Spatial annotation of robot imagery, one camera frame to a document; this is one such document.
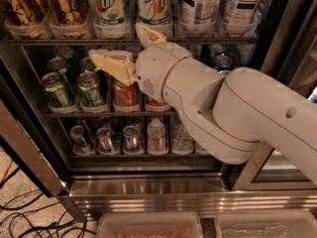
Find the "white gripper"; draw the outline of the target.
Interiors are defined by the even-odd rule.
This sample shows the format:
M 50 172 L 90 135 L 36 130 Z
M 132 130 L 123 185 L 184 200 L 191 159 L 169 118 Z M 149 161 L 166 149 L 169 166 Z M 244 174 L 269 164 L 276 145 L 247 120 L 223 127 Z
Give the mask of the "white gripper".
M 166 43 L 166 36 L 148 26 L 137 23 L 136 34 L 143 51 L 136 60 L 127 51 L 90 50 L 90 59 L 103 71 L 129 86 L 136 81 L 140 90 L 150 98 L 163 103 L 162 89 L 172 68 L 192 53 L 175 43 Z

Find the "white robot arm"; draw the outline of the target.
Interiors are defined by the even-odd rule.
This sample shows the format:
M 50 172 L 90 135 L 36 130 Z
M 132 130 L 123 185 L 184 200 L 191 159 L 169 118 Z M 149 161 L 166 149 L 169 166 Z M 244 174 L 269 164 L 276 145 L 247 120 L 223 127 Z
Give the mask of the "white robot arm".
M 143 24 L 136 30 L 144 47 L 136 60 L 98 49 L 88 52 L 93 63 L 174 108 L 187 133 L 219 161 L 242 164 L 266 142 L 317 183 L 316 104 L 258 70 L 223 75 L 161 33 Z

